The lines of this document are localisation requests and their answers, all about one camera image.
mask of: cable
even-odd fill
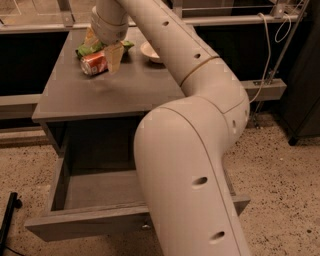
[[[15,251],[15,250],[12,250],[11,248],[9,248],[8,246],[4,246],[6,249],[8,249],[9,251],[11,251],[11,252],[13,252],[13,253],[15,253],[15,254],[17,254],[17,255],[20,255],[20,256],[25,256],[24,254],[21,254],[21,253],[19,253],[19,252],[17,252],[17,251]]]
[[[291,18],[290,18],[290,16],[289,16],[288,14],[285,13],[285,15],[286,15],[288,18],[285,19],[284,22],[281,24],[280,28],[278,29],[278,31],[277,31],[277,33],[276,33],[276,35],[275,35],[275,37],[274,37],[274,41],[275,41],[276,43],[282,42],[282,41],[288,36],[288,34],[289,34],[290,30],[291,30],[291,24],[292,24]],[[284,26],[284,24],[286,24],[287,20],[289,20],[288,30],[287,30],[287,32],[285,33],[285,35],[284,35],[281,39],[278,40],[278,34],[279,34],[279,32],[281,31],[281,29],[282,29],[282,27]]]
[[[259,90],[257,91],[256,95],[250,100],[250,103],[254,102],[257,99],[257,97],[259,96],[259,94],[260,94],[260,92],[262,90],[262,87],[264,86],[265,77],[266,77],[268,66],[269,66],[269,62],[270,62],[270,59],[271,59],[271,43],[270,43],[270,38],[269,38],[268,23],[267,23],[266,17],[262,13],[258,13],[258,16],[260,16],[264,21],[264,26],[265,26],[265,30],[266,30],[266,36],[267,36],[267,42],[268,42],[268,60],[267,60],[267,63],[265,65],[265,68],[264,68],[264,72],[263,72],[263,76],[262,76],[262,79],[261,79],[261,84],[260,84]]]
[[[303,2],[303,0],[300,0],[300,2],[296,5],[296,7],[295,7],[295,8],[291,11],[291,13],[289,13],[289,14],[294,13],[294,11],[302,4],[302,2]],[[287,16],[287,19],[285,19],[285,20],[283,21],[283,23],[282,23],[281,26],[279,27],[279,29],[278,29],[275,37],[274,37],[274,41],[275,41],[276,43],[282,42],[282,41],[288,36],[288,34],[289,34],[290,30],[291,30],[291,26],[292,26],[291,18],[290,18],[290,16],[289,16],[288,14],[285,13],[285,15]],[[281,29],[282,29],[282,27],[284,26],[284,24],[285,24],[288,20],[289,20],[288,30],[287,30],[287,32],[285,33],[285,35],[284,35],[281,39],[278,40],[278,34],[279,34],[279,32],[281,31]]]

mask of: black cabinet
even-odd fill
[[[320,3],[313,1],[313,26],[288,77],[279,105],[290,145],[299,138],[320,136]]]

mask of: white bowl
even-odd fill
[[[144,42],[140,50],[144,56],[147,56],[152,62],[155,63],[162,63],[159,55],[153,50],[152,46],[149,44],[149,42]]]

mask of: white cable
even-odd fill
[[[291,18],[290,18],[290,16],[289,16],[288,14],[285,13],[285,15],[286,15],[288,18],[285,19],[284,22],[281,24],[280,28],[278,29],[278,31],[277,31],[277,33],[276,33],[276,35],[275,35],[275,37],[274,37],[274,41],[275,41],[276,43],[282,42],[282,41],[288,36],[288,34],[289,34],[290,30],[291,30],[291,24],[292,24]],[[278,40],[278,34],[279,34],[279,32],[281,31],[281,29],[282,29],[282,27],[284,26],[284,24],[286,24],[287,20],[289,20],[288,30],[287,30],[286,34],[285,34],[281,39]]]
[[[290,14],[294,13],[294,11],[302,4],[302,2],[303,2],[303,0],[300,0],[300,2],[296,5],[296,7],[291,11]],[[290,18],[290,16],[289,16],[288,14],[285,13],[285,15],[287,16],[287,19],[285,19],[285,20],[283,21],[283,23],[282,23],[281,26],[279,27],[279,29],[278,29],[275,37],[274,37],[274,41],[275,41],[276,43],[282,42],[282,41],[288,36],[288,34],[289,34],[290,30],[291,30],[291,26],[292,26],[291,18]],[[287,22],[287,20],[289,20],[288,30],[287,30],[286,34],[285,34],[281,39],[278,40],[278,34],[279,34],[279,32],[281,31],[281,29],[282,29],[282,27],[284,26],[284,24]]]
[[[271,43],[270,43],[270,38],[269,38],[268,23],[267,23],[266,17],[262,13],[258,13],[258,16],[260,16],[264,21],[264,26],[265,26],[265,30],[266,30],[266,36],[267,36],[267,42],[268,42],[268,60],[267,60],[267,63],[265,65],[265,68],[264,68],[264,72],[263,72],[263,76],[262,76],[262,79],[261,79],[261,84],[260,84],[259,90],[257,91],[256,95],[250,100],[250,103],[254,102],[257,99],[257,97],[259,96],[259,94],[260,94],[260,92],[261,92],[261,90],[262,90],[262,88],[264,86],[265,76],[267,74],[269,62],[270,62],[270,59],[271,59]]]

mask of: speckled floor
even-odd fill
[[[15,211],[7,245],[36,255],[162,255],[153,231],[46,243],[24,228],[41,215],[55,167],[49,145],[0,148],[0,216],[11,191],[23,207]],[[295,147],[272,121],[245,130],[225,156],[237,194],[252,201],[240,220],[252,255],[320,255],[320,139]],[[4,256],[14,255],[5,250]]]

